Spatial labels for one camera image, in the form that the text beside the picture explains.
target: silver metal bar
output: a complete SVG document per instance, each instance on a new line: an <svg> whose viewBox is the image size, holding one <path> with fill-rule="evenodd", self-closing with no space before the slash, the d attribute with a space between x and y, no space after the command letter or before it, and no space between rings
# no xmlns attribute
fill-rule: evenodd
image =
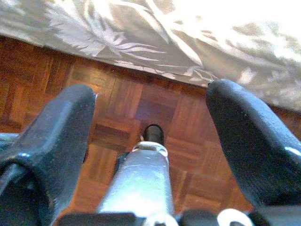
<svg viewBox="0 0 301 226"><path fill-rule="evenodd" d="M166 148L155 142L138 143L119 167L97 212L132 212L138 217L156 212L173 215Z"/></svg>

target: gray fabric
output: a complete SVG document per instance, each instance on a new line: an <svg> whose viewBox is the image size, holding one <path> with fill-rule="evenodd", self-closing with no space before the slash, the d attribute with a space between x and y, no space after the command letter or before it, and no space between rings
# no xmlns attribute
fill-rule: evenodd
<svg viewBox="0 0 301 226"><path fill-rule="evenodd" d="M0 33L206 87L235 81L301 111L293 0L1 0Z"/></svg>

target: floor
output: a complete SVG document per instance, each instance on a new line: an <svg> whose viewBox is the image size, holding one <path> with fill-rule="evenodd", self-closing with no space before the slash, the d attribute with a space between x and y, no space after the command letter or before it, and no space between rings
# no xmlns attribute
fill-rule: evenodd
<svg viewBox="0 0 301 226"><path fill-rule="evenodd" d="M67 212L94 212L118 155L147 124L166 134L176 212L249 210L222 154L204 88L0 37L0 132L20 132L67 86L97 93L89 153ZM301 138L301 115L273 108Z"/></svg>

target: bedspread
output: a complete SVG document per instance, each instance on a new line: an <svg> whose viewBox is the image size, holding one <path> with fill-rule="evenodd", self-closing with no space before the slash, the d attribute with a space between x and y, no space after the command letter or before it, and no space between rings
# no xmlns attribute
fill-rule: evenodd
<svg viewBox="0 0 301 226"><path fill-rule="evenodd" d="M301 112L298 3L1 0L0 34L206 87L220 78Z"/></svg>

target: black plastic part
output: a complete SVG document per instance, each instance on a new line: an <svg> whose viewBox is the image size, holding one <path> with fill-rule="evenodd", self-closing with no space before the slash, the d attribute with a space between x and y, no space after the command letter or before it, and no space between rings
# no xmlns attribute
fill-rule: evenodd
<svg viewBox="0 0 301 226"><path fill-rule="evenodd" d="M204 210L185 211L180 220L180 226L219 226L216 215Z"/></svg>
<svg viewBox="0 0 301 226"><path fill-rule="evenodd" d="M116 162L115 162L115 166L114 166L114 173L113 175L115 175L119 169L119 167L124 163L124 161L127 159L127 155L130 154L130 152L125 152L124 154L118 156Z"/></svg>
<svg viewBox="0 0 301 226"><path fill-rule="evenodd" d="M0 154L15 141L18 135L17 133L0 133Z"/></svg>
<svg viewBox="0 0 301 226"><path fill-rule="evenodd" d="M63 216L57 226L140 226L143 221L133 213L70 214Z"/></svg>
<svg viewBox="0 0 301 226"><path fill-rule="evenodd" d="M0 175L17 164L37 183L39 219L50 225L70 202L87 149L95 95L91 88L74 85L50 101L32 124L0 152ZM0 206L13 197L1 197ZM31 225L20 221L19 225Z"/></svg>
<svg viewBox="0 0 301 226"><path fill-rule="evenodd" d="M27 172L26 168L18 164L8 165L0 175L0 196L11 182L21 179Z"/></svg>
<svg viewBox="0 0 301 226"><path fill-rule="evenodd" d="M164 145L163 129L157 124L151 124L146 127L143 138L145 141L157 142L161 145Z"/></svg>
<svg viewBox="0 0 301 226"><path fill-rule="evenodd" d="M18 186L8 186L0 196L1 226L40 226L39 194Z"/></svg>
<svg viewBox="0 0 301 226"><path fill-rule="evenodd" d="M301 206L271 206L254 210L249 218L255 226L300 226Z"/></svg>
<svg viewBox="0 0 301 226"><path fill-rule="evenodd" d="M301 143L271 109L227 79L208 86L206 103L246 199L255 207L300 200Z"/></svg>
<svg viewBox="0 0 301 226"><path fill-rule="evenodd" d="M243 224L241 224L241 223L239 223L239 222L231 222L230 223L230 226L245 226L245 225L243 225Z"/></svg>

